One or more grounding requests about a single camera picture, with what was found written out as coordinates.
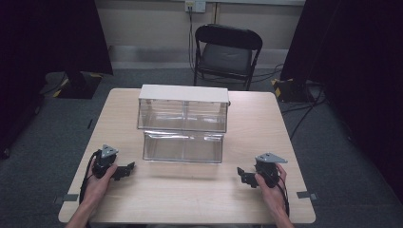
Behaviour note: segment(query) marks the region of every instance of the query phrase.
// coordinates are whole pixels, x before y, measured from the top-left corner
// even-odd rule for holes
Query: tabletop
[[[68,190],[79,194],[88,160],[108,144],[119,149],[116,163],[136,162],[129,177],[112,180],[91,222],[144,224],[274,223],[259,188],[240,182],[237,167],[254,172],[255,156],[271,152],[284,158],[293,223],[312,223],[309,198],[297,192],[306,186],[276,97],[270,92],[229,91],[227,133],[222,163],[143,160],[144,133],[137,129],[140,89],[115,88],[95,126]],[[65,201],[59,220],[68,222],[78,201]]]

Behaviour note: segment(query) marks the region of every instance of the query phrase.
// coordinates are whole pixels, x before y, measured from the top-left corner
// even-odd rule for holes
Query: transparent container
[[[144,159],[220,163],[228,106],[226,88],[143,85],[137,127]]]
[[[144,159],[170,162],[222,162],[221,133],[144,132]]]

